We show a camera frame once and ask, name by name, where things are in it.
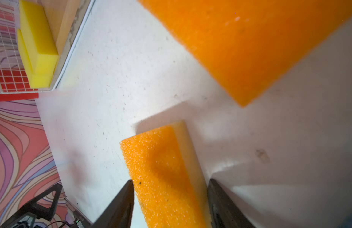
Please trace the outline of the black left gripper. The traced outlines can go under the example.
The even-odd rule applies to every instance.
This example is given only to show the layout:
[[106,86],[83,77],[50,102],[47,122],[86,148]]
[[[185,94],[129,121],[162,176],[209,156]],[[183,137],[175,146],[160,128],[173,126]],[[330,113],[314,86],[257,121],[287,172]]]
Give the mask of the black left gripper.
[[[52,185],[20,208],[25,214],[14,214],[0,228],[33,228],[36,219],[51,221],[54,218],[62,189],[59,183]],[[39,201],[45,200],[46,197],[52,197],[47,201],[49,204],[40,204]]]

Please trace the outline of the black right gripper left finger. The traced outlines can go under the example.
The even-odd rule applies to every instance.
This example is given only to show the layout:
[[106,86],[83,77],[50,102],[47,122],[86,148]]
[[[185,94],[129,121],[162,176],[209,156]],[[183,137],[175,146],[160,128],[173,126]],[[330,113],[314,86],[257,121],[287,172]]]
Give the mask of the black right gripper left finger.
[[128,180],[91,228],[130,228],[134,209],[134,184]]

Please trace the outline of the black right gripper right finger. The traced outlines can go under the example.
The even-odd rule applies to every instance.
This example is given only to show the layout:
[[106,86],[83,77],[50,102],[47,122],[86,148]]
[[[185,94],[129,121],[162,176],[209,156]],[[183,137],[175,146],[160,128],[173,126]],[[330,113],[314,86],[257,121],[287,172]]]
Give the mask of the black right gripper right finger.
[[207,197],[212,228],[255,228],[215,179],[209,180]]

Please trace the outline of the orange sponge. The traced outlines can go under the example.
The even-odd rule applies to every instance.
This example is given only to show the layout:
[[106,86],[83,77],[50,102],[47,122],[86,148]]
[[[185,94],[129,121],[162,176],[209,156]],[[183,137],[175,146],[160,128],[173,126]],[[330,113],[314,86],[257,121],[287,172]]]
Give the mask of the orange sponge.
[[184,121],[127,138],[120,148],[148,227],[211,227],[207,184]]
[[242,107],[352,17],[352,1],[141,1]]

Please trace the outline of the yellow thick sponge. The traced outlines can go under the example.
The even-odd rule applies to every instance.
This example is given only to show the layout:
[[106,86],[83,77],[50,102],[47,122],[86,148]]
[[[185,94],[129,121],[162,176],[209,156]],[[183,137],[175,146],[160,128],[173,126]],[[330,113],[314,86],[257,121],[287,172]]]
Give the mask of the yellow thick sponge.
[[20,28],[34,70],[47,66],[55,71],[59,54],[44,8],[29,1],[19,1]]
[[24,38],[20,29],[17,29],[17,44],[19,49],[20,58],[29,81],[29,86],[32,89],[50,88],[53,78],[52,68],[47,68],[46,65],[42,68],[34,70],[29,53],[24,42]]

